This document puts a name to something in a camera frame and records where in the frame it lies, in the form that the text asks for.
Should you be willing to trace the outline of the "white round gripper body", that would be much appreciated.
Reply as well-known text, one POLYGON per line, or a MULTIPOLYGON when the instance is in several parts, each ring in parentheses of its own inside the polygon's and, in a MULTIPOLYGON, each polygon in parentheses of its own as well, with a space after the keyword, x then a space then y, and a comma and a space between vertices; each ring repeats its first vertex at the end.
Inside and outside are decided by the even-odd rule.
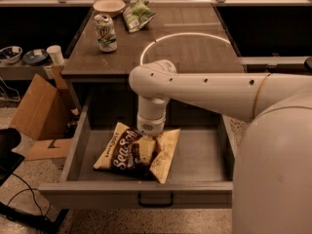
POLYGON ((156 137, 161 134, 165 127, 166 117, 163 116, 159 119, 145 119, 141 115, 137 116, 136 126, 137 129, 144 135, 156 137))

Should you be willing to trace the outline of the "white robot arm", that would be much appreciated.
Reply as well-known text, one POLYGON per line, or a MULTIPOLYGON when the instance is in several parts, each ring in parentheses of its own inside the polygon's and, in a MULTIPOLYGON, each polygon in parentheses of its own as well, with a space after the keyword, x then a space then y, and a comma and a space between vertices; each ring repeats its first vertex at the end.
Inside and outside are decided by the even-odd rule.
POLYGON ((234 164, 233 234, 312 234, 312 76, 135 67, 137 127, 159 134, 169 99, 249 122, 234 164))

